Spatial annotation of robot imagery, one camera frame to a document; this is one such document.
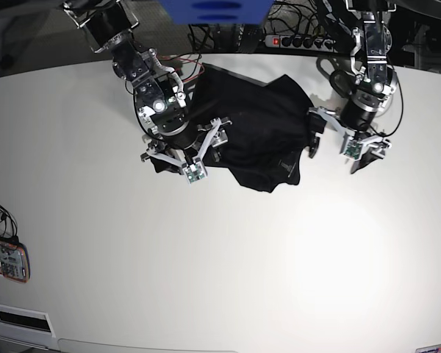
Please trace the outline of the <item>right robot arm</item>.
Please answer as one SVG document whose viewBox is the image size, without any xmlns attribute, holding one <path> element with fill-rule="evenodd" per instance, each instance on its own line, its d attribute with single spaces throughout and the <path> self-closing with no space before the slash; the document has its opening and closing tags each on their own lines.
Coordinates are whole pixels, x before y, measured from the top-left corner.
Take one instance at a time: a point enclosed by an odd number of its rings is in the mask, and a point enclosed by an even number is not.
<svg viewBox="0 0 441 353">
<path fill-rule="evenodd" d="M 159 61 L 157 50 L 139 44 L 133 35 L 139 24 L 122 1 L 64 1 L 62 10 L 90 36 L 95 53 L 112 55 L 115 75 L 132 87 L 135 116 L 148 138 L 141 160 L 158 163 L 189 183 L 208 176 L 204 157 L 227 143 L 227 117 L 206 124 L 188 110 L 186 82 L 177 70 Z"/>
</svg>

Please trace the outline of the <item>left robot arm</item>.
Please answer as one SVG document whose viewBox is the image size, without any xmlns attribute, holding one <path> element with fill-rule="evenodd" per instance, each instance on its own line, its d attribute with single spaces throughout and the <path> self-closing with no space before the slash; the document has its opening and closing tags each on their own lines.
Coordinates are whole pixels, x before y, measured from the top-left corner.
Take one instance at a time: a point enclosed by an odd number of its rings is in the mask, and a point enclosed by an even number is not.
<svg viewBox="0 0 441 353">
<path fill-rule="evenodd" d="M 341 138 L 340 154 L 352 162 L 350 172 L 382 160 L 392 143 L 378 132 L 373 120 L 385 111 L 398 85 L 398 75 L 387 60 L 392 35 L 383 15 L 396 9 L 389 1 L 322 1 L 323 24 L 350 52 L 350 68 L 336 68 L 329 83 L 346 100 L 341 111 L 309 108 L 309 115 L 331 125 Z"/>
</svg>

